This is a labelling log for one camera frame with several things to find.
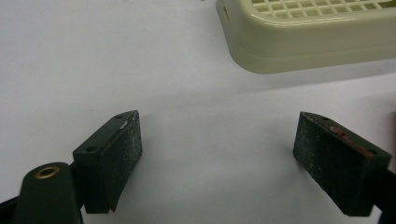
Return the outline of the cream plastic grid basket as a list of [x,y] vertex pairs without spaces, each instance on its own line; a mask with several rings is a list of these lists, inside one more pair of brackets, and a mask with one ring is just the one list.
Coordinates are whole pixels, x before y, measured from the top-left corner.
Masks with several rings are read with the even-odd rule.
[[396,0],[217,0],[233,60],[271,74],[396,58]]

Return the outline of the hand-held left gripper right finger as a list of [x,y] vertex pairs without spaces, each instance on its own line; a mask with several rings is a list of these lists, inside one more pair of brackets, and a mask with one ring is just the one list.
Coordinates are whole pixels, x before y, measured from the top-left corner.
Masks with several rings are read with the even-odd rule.
[[375,206],[392,215],[387,151],[332,119],[302,112],[293,156],[345,215],[368,217]]

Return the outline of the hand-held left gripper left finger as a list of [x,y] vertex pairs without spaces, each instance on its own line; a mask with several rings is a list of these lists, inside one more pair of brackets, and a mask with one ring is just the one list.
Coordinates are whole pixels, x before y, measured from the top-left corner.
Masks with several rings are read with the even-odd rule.
[[143,155],[137,110],[112,117],[73,151],[88,214],[115,211],[128,179]]

